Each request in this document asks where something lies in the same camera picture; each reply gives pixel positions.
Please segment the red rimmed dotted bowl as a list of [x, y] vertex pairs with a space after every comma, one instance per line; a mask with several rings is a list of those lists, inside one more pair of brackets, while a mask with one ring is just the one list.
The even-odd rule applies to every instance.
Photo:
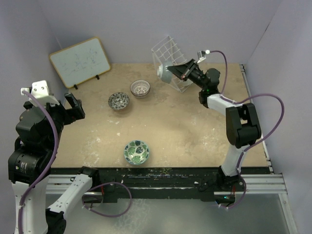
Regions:
[[172, 81], [172, 73], [167, 70], [167, 66], [172, 66], [173, 63], [171, 61], [165, 61], [159, 65], [157, 69], [157, 76], [161, 81], [170, 84]]

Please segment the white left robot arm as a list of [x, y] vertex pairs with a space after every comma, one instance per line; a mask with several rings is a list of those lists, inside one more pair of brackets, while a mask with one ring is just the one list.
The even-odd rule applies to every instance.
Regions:
[[8, 159], [8, 177], [16, 202], [17, 234], [62, 234], [66, 220], [85, 192], [100, 187], [99, 171], [81, 167], [67, 190], [49, 207], [46, 189], [65, 125], [84, 119], [81, 100], [65, 94], [71, 107], [61, 102], [27, 101], [16, 125], [18, 138]]

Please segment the white wire dish rack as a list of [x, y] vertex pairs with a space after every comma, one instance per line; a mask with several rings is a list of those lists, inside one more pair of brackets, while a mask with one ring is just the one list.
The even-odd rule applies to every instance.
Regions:
[[157, 77], [176, 91], [183, 93], [192, 82], [182, 81], [168, 70], [169, 66], [181, 65], [187, 62], [174, 39], [167, 36], [157, 43], [151, 51]]

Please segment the green leaf pattern bowl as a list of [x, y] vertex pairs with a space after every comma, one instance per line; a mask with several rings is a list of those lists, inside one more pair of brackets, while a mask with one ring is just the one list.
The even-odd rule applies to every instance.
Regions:
[[150, 149], [144, 141], [133, 140], [125, 146], [123, 155], [128, 163], [141, 165], [149, 158]]

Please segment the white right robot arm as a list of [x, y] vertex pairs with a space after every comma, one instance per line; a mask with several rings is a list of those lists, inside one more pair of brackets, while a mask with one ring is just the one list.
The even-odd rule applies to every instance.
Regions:
[[252, 103], [226, 101], [218, 90], [220, 72], [215, 68], [203, 72], [194, 59], [181, 65], [168, 62], [159, 67], [158, 75], [166, 83], [171, 82], [172, 76], [181, 81], [190, 80], [201, 89], [198, 94], [200, 104], [225, 116], [226, 136], [230, 145], [218, 169], [216, 184], [223, 191], [229, 190], [240, 179], [245, 151], [261, 137], [255, 106]]

